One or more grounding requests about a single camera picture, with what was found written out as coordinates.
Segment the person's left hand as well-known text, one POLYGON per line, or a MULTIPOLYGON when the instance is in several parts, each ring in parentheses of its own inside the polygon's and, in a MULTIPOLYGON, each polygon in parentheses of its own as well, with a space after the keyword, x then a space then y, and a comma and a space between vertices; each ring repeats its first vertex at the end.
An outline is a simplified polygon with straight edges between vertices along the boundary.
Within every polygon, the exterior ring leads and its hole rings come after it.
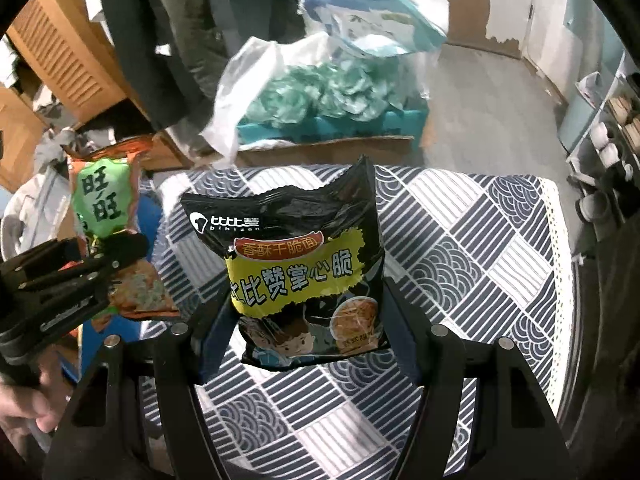
POLYGON ((45 434, 55 430, 73 394, 54 347, 42 352, 38 366, 38 388, 1 384, 1 429, 10 438, 26 436, 29 422, 45 434))

